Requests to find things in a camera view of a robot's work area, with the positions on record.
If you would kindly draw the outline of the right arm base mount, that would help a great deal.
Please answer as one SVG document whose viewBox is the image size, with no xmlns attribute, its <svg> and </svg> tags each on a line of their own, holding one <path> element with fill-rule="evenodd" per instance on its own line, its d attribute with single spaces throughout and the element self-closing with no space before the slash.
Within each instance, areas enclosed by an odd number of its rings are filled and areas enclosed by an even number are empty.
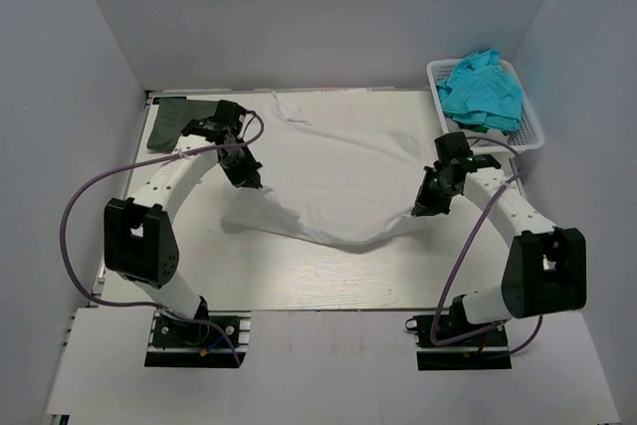
<svg viewBox="0 0 637 425">
<path fill-rule="evenodd" d="M 419 371 L 485 371 L 509 370 L 508 337 L 501 326 L 472 337 L 436 345 L 430 339 L 433 315 L 414 316 L 405 322 L 405 330 L 415 336 Z"/>
</svg>

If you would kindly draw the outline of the white t-shirt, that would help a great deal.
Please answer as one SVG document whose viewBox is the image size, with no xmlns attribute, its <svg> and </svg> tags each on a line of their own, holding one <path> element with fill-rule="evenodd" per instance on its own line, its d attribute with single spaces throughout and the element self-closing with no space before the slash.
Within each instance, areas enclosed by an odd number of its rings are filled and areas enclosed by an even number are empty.
<svg viewBox="0 0 637 425">
<path fill-rule="evenodd" d="M 222 188 L 222 228 L 259 230 L 332 247 L 368 246 L 425 229 L 412 213 L 428 162 L 399 129 L 332 126 L 273 93 L 250 149 L 262 188 Z"/>
</svg>

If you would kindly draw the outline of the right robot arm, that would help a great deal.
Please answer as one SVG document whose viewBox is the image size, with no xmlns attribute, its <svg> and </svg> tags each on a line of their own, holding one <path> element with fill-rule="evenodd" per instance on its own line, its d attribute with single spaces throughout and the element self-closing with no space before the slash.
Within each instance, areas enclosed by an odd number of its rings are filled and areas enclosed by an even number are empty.
<svg viewBox="0 0 637 425">
<path fill-rule="evenodd" d="M 445 303 L 445 285 L 433 315 L 430 340 L 437 346 L 470 344 L 510 319 L 577 311 L 587 300 L 586 243 L 576 228 L 560 228 L 540 214 L 491 154 L 474 152 L 467 136 L 435 140 L 437 159 L 425 175 L 411 211 L 414 217 L 448 214 L 463 196 L 490 222 L 509 248 L 501 282 Z"/>
</svg>

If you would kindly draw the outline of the dark green folded t-shirt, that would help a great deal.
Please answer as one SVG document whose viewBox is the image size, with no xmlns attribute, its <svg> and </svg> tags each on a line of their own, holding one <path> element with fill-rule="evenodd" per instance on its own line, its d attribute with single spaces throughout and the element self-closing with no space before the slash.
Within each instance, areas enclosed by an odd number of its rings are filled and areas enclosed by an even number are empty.
<svg viewBox="0 0 637 425">
<path fill-rule="evenodd" d="M 217 104 L 216 101 L 194 101 L 187 98 L 161 99 L 146 148 L 156 153 L 171 153 L 183 128 L 193 119 L 211 116 Z"/>
</svg>

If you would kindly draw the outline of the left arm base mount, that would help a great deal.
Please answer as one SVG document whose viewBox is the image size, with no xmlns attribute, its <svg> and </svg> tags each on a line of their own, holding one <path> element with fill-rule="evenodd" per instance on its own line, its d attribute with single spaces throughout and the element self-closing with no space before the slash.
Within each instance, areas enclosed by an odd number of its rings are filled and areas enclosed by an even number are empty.
<svg viewBox="0 0 637 425">
<path fill-rule="evenodd" d="M 209 313 L 237 352 L 236 361 L 222 334 L 209 325 L 178 322 L 156 313 L 151 323 L 144 366 L 149 368 L 236 369 L 249 346 L 250 313 Z"/>
</svg>

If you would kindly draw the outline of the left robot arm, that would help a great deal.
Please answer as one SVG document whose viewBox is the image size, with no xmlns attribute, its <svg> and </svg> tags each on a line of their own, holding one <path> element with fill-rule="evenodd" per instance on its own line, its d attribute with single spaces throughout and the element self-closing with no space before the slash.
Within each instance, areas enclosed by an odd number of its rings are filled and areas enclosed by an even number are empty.
<svg viewBox="0 0 637 425">
<path fill-rule="evenodd" d="M 257 161 L 243 138 L 244 122 L 258 120 L 237 103 L 219 101 L 212 114 L 189 120 L 154 175 L 104 213 L 106 267 L 142 289 L 159 311 L 177 320 L 176 332 L 198 344 L 210 332 L 205 300 L 178 273 L 180 252 L 172 221 L 199 181 L 220 167 L 238 189 L 262 188 Z"/>
</svg>

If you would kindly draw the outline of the white plastic basket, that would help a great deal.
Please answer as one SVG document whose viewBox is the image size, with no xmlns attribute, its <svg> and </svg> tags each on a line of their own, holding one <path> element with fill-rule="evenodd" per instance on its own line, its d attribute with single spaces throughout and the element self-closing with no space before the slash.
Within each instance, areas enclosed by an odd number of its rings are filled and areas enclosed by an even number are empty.
<svg viewBox="0 0 637 425">
<path fill-rule="evenodd" d="M 435 110 L 443 133 L 461 131 L 461 128 L 444 115 L 439 95 L 436 90 L 436 85 L 438 82 L 446 79 L 460 62 L 461 59 L 435 60 L 429 62 L 426 67 L 427 78 L 431 88 Z M 475 140 L 471 146 L 475 152 L 485 154 L 507 152 L 504 147 L 486 141 L 486 138 L 498 139 L 498 136 L 494 132 L 480 134 L 480 138 L 480 140 Z M 541 127 L 526 92 L 523 92 L 521 127 L 514 133 L 501 138 L 501 141 L 504 140 L 506 140 L 507 144 L 519 153 L 539 149 L 544 144 L 544 136 L 541 131 Z"/>
</svg>

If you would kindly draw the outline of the teal t-shirt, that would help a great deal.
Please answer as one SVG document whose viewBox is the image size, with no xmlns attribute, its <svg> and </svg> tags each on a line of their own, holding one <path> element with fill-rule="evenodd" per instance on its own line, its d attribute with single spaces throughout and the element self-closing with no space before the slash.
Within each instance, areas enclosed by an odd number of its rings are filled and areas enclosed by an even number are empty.
<svg viewBox="0 0 637 425">
<path fill-rule="evenodd" d="M 442 112 L 458 125 L 516 132 L 522 124 L 523 89 L 501 66 L 500 51 L 473 52 L 436 83 Z"/>
</svg>

